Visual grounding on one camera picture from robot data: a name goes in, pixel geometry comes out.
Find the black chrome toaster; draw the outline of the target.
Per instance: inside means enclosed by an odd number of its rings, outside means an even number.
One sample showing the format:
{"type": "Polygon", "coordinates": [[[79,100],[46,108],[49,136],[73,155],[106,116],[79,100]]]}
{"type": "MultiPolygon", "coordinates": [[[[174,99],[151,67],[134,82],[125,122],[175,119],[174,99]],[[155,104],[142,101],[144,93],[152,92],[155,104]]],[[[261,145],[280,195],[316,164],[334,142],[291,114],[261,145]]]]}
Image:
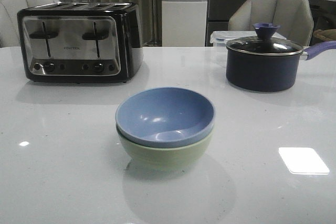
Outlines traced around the black chrome toaster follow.
{"type": "Polygon", "coordinates": [[[135,3],[53,3],[17,14],[26,77],[36,82],[117,83],[143,61],[135,3]]]}

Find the green bowl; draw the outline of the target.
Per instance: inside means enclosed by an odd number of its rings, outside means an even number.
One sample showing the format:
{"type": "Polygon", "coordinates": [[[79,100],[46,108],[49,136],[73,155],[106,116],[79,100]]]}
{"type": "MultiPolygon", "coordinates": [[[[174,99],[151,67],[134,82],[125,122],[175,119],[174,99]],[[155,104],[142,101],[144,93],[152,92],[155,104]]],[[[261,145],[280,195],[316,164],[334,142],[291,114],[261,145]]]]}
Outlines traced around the green bowl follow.
{"type": "Polygon", "coordinates": [[[155,148],[133,143],[117,131],[126,153],[138,164],[148,169],[178,170],[195,164],[205,153],[213,133],[200,141],[175,148],[155,148]]]}

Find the white cabinet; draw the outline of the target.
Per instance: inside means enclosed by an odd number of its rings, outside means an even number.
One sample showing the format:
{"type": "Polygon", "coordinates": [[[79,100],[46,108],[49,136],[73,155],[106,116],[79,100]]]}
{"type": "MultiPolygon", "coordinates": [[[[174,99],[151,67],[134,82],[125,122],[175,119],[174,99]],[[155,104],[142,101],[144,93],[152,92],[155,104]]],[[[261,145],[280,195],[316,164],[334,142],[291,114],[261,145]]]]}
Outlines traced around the white cabinet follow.
{"type": "Polygon", "coordinates": [[[162,46],[203,47],[207,0],[161,0],[162,46]]]}

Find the glass pot lid purple knob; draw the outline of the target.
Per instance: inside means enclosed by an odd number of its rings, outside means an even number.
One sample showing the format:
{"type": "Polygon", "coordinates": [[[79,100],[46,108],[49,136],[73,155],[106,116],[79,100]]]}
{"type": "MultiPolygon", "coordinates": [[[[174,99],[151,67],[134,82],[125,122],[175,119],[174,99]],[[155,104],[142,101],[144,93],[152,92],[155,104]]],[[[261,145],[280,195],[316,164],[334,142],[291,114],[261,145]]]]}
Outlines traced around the glass pot lid purple knob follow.
{"type": "Polygon", "coordinates": [[[232,51],[262,56],[290,56],[303,51],[303,47],[291,40],[275,37],[281,27],[274,23],[254,23],[256,35],[232,39],[226,43],[232,51]]]}

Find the white chair at left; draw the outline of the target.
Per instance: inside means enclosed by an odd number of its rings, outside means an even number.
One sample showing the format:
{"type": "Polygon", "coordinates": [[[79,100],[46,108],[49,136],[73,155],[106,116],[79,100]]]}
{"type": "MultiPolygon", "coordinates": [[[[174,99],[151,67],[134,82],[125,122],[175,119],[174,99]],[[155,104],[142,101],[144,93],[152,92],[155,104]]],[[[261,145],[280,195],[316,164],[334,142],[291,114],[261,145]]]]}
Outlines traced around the white chair at left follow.
{"type": "Polygon", "coordinates": [[[17,13],[25,8],[59,0],[1,0],[1,48],[20,46],[17,13]]]}

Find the dark blue saucepan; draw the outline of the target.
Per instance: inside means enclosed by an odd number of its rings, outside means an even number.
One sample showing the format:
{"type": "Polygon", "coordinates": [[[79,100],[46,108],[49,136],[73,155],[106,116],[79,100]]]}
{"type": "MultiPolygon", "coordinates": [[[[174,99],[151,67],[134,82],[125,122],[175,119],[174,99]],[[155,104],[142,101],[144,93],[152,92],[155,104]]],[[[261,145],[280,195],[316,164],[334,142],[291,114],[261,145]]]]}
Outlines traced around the dark blue saucepan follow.
{"type": "Polygon", "coordinates": [[[279,51],[262,52],[261,46],[250,50],[233,47],[227,44],[227,80],[240,88],[260,91],[277,92],[291,88],[296,80],[299,60],[310,60],[326,50],[335,49],[335,41],[321,42],[303,48],[287,42],[276,43],[279,51]]]}

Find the blue bowl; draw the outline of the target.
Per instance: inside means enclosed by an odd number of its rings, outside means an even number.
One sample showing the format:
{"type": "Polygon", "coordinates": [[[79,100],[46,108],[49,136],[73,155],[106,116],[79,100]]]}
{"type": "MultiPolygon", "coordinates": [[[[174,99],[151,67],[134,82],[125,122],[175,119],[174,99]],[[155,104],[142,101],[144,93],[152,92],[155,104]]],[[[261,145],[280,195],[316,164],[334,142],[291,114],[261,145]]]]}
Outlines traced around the blue bowl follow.
{"type": "Polygon", "coordinates": [[[116,110],[119,132],[133,143],[176,148],[199,142],[214,126],[215,109],[192,90],[161,87],[137,93],[116,110]]]}

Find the clear plastic storage box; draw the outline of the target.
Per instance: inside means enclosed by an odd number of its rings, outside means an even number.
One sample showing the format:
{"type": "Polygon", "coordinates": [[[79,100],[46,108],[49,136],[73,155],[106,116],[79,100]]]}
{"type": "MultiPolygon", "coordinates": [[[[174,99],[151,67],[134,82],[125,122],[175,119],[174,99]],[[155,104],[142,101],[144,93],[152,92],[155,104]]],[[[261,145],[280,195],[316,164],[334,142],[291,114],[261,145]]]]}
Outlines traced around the clear plastic storage box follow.
{"type": "Polygon", "coordinates": [[[227,41],[241,38],[257,36],[255,31],[213,31],[208,40],[208,46],[225,46],[227,41]]]}

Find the beige upholstered chair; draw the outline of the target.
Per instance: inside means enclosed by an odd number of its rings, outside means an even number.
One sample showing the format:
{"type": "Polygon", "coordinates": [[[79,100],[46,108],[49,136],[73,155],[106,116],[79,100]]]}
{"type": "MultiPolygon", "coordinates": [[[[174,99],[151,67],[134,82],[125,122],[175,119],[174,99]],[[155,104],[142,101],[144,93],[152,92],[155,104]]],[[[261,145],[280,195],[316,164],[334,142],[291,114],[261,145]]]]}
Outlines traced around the beige upholstered chair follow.
{"type": "Polygon", "coordinates": [[[228,30],[254,30],[255,23],[279,25],[277,33],[302,46],[309,45],[314,27],[308,0],[247,0],[229,19],[228,30]]]}

